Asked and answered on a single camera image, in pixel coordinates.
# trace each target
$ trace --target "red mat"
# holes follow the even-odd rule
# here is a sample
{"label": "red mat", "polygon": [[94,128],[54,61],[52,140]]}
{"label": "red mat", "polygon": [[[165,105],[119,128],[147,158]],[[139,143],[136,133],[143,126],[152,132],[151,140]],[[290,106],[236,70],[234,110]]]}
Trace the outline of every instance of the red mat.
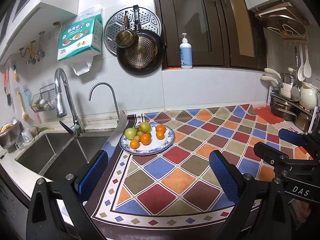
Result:
{"label": "red mat", "polygon": [[254,108],[254,111],[256,115],[260,116],[270,124],[276,124],[284,121],[283,118],[275,116],[274,114],[271,113],[270,106],[257,107],[257,108]]}

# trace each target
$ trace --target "paper towel pack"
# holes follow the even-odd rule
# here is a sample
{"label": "paper towel pack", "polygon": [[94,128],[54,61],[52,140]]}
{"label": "paper towel pack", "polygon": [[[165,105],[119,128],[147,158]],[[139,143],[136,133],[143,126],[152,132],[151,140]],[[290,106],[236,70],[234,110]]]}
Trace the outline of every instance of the paper towel pack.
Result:
{"label": "paper towel pack", "polygon": [[78,76],[88,72],[93,57],[101,53],[102,29],[101,14],[70,25],[61,34],[58,61],[70,66]]}

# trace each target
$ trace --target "stainless steel sink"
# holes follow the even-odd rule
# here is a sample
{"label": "stainless steel sink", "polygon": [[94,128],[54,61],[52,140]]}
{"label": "stainless steel sink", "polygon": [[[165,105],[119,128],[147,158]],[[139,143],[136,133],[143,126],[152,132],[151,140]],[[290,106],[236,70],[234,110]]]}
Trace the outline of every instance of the stainless steel sink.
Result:
{"label": "stainless steel sink", "polygon": [[16,161],[51,180],[76,174],[108,140],[112,131],[86,132],[82,136],[46,133]]}

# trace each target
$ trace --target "blue and white plate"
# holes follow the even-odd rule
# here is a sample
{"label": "blue and white plate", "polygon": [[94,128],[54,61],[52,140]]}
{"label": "blue and white plate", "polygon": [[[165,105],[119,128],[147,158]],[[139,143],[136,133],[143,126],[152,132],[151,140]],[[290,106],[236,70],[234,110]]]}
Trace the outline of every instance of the blue and white plate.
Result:
{"label": "blue and white plate", "polygon": [[151,125],[151,143],[149,145],[143,145],[141,142],[139,143],[139,147],[137,149],[130,148],[130,140],[128,140],[124,134],[121,136],[119,144],[122,149],[126,152],[131,153],[133,155],[151,155],[164,151],[167,149],[174,141],[174,132],[173,130],[165,125],[165,133],[164,139],[159,140],[156,137],[156,126],[158,123],[150,123]]}

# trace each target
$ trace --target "orange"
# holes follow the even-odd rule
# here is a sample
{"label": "orange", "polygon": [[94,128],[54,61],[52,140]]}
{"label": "orange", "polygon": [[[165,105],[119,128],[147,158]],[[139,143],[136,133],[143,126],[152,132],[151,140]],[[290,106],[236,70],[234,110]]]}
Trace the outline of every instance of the orange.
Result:
{"label": "orange", "polygon": [[156,132],[156,137],[159,139],[159,140],[162,140],[164,138],[164,133],[163,132]]}
{"label": "orange", "polygon": [[156,132],[165,132],[165,126],[163,124],[159,124],[156,126]]}
{"label": "orange", "polygon": [[140,137],[140,141],[143,145],[148,145],[151,142],[151,136],[145,133]]}
{"label": "orange", "polygon": [[135,140],[135,139],[131,140],[130,147],[132,149],[137,149],[139,147],[139,142],[137,140]]}

